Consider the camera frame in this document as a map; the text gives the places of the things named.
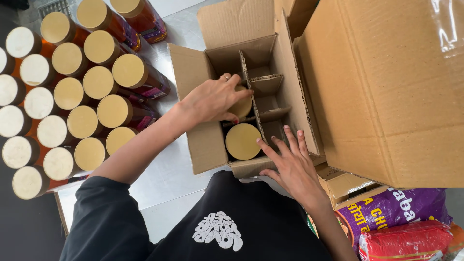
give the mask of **cardboard box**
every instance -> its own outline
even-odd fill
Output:
[[[451,1],[319,3],[296,53],[329,166],[464,187],[463,20]]]
[[[285,13],[274,28],[272,0],[231,0],[201,8],[197,19],[206,50],[200,52],[169,44],[177,93],[182,100],[191,90],[225,72],[241,72],[243,84],[252,88],[253,109],[241,122],[255,125],[268,143],[270,135],[286,141],[282,126],[296,134],[304,130],[309,152],[321,155],[313,137],[306,98],[296,68]],[[229,164],[236,177],[256,176],[273,162],[262,152],[238,161],[224,145],[227,123],[207,122],[187,132],[194,174]]]
[[[334,210],[370,198],[388,188],[368,179],[332,169],[327,163],[316,166],[316,172]]]
[[[283,8],[288,15],[287,21],[291,39],[300,37],[318,3],[319,0],[274,0],[276,24],[280,22],[280,10]]]

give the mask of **gold lid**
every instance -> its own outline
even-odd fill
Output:
[[[84,139],[92,136],[98,128],[98,117],[95,109],[89,106],[78,106],[68,116],[68,129],[71,135]]]
[[[58,107],[70,111],[81,104],[84,89],[78,79],[67,77],[57,83],[53,97]]]
[[[77,76],[89,64],[84,50],[73,43],[64,43],[58,46],[52,56],[53,68],[66,76]]]
[[[246,90],[244,86],[235,86],[235,91]],[[245,118],[251,111],[251,96],[243,98],[236,102],[227,111],[237,115],[238,118]]]
[[[47,42],[59,46],[74,39],[76,24],[62,12],[51,12],[42,20],[40,34]]]
[[[145,7],[145,0],[110,0],[110,2],[116,12],[125,18],[139,15]]]
[[[79,170],[74,162],[74,156],[69,148],[57,147],[51,149],[44,158],[44,171],[53,180],[64,180],[76,174]]]
[[[13,192],[20,199],[43,195],[50,186],[50,178],[40,166],[26,166],[16,171],[12,181]]]
[[[85,138],[77,144],[74,158],[81,169],[94,170],[105,161],[105,146],[97,138]]]
[[[19,105],[26,97],[26,86],[16,77],[0,75],[0,106]]]
[[[0,74],[12,74],[16,59],[0,47]]]
[[[24,59],[42,50],[42,38],[29,28],[19,26],[8,34],[5,45],[11,56]]]
[[[0,109],[0,135],[3,137],[24,135],[31,129],[31,125],[32,119],[23,108],[7,105]]]
[[[40,121],[37,138],[47,148],[55,148],[65,143],[68,134],[66,120],[57,115],[49,115]]]
[[[43,85],[56,72],[51,62],[40,54],[31,54],[21,63],[19,74],[23,82],[30,86]]]
[[[77,19],[91,31],[105,30],[111,23],[112,13],[102,0],[83,0],[77,8]]]
[[[239,160],[254,158],[261,148],[256,139],[262,138],[258,129],[248,123],[235,125],[226,136],[226,148],[232,157]]]
[[[111,156],[139,132],[128,127],[117,127],[112,130],[106,138],[106,150]]]
[[[90,68],[82,81],[85,93],[94,99],[103,99],[104,97],[116,93],[119,85],[114,81],[111,71],[103,66]]]
[[[39,144],[33,138],[14,136],[3,145],[2,158],[8,167],[19,169],[34,164],[39,156],[39,151]]]
[[[130,101],[116,94],[108,95],[98,104],[98,120],[103,126],[116,128],[129,123],[134,114]]]
[[[85,39],[84,53],[96,64],[106,66],[114,63],[119,52],[119,42],[107,31],[95,31]]]
[[[41,120],[52,112],[55,105],[53,94],[44,87],[30,90],[24,99],[24,110],[29,117]]]
[[[136,89],[147,81],[148,67],[137,55],[124,54],[113,65],[113,77],[119,85]]]

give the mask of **finger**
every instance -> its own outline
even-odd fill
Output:
[[[291,154],[289,148],[287,147],[287,144],[285,144],[283,140],[278,139],[276,136],[271,136],[271,140],[275,145],[277,145],[280,152],[282,153],[282,156]]]
[[[246,89],[246,90],[236,91],[235,96],[234,96],[234,99],[235,99],[234,104],[243,98],[250,97],[251,95],[253,95],[252,90]]]
[[[298,141],[296,140],[295,136],[293,136],[293,133],[291,132],[288,125],[284,126],[284,132],[287,136],[287,139],[289,140],[290,150],[293,155],[301,155],[300,148],[298,147]]]
[[[271,179],[277,181],[277,183],[280,182],[280,176],[275,170],[270,170],[270,169],[262,170],[262,171],[259,172],[259,175],[260,176],[268,176]]]
[[[298,146],[300,147],[300,153],[306,159],[310,159],[308,153],[308,147],[306,146],[306,140],[304,139],[304,132],[303,130],[299,130],[296,132],[298,135]]]
[[[228,73],[228,72],[226,72],[226,73],[224,73],[223,75],[221,75],[221,76],[219,77],[219,80],[220,80],[221,82],[226,82],[226,81],[228,81],[228,79],[230,79],[230,78],[231,78],[231,74]]]
[[[266,154],[266,156],[268,156],[275,164],[280,161],[281,157],[271,147],[269,147],[264,140],[258,138],[256,142],[263,150],[264,154]]]
[[[227,83],[230,86],[233,86],[235,88],[235,86],[237,86],[237,84],[239,84],[241,81],[242,81],[242,79],[240,78],[240,76],[237,75],[237,74],[234,74],[234,75],[232,75],[232,77],[229,78]]]
[[[232,121],[234,122],[235,124],[238,123],[238,117],[237,115],[233,114],[233,113],[230,113],[230,112],[225,112],[222,116],[222,120],[223,121]]]

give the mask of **metal surface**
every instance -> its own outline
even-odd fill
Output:
[[[178,102],[172,62],[167,50],[168,43],[201,51],[205,50],[205,42],[196,14],[201,7],[221,1],[223,0],[207,0],[163,18],[168,31],[165,41],[155,43],[151,45],[151,48],[146,48],[148,44],[144,43],[141,55],[148,63],[164,74],[171,84],[171,93],[155,104],[161,114],[165,114]],[[154,159],[131,186],[129,192],[138,201],[139,209],[145,209],[205,189],[211,175],[219,170],[230,170],[230,168],[223,166],[196,176],[193,175],[187,136],[184,134]],[[68,228],[72,224],[77,189],[78,186],[75,186],[58,192]]]

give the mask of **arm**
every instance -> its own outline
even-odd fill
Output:
[[[132,184],[164,148],[197,124],[219,120],[238,122],[237,116],[227,110],[238,100],[253,94],[251,90],[235,92],[239,82],[240,76],[231,77],[226,73],[218,80],[207,80],[196,87],[154,124],[118,149],[90,177],[102,176]]]
[[[298,140],[293,136],[289,126],[284,126],[284,132],[290,149],[285,142],[275,136],[271,138],[282,156],[263,140],[257,140],[258,145],[276,164],[279,171],[277,173],[274,170],[263,170],[259,174],[274,179],[303,206],[313,219],[321,241],[335,261],[359,261],[334,215],[327,194],[319,183],[313,162],[308,154],[303,131],[298,131]]]

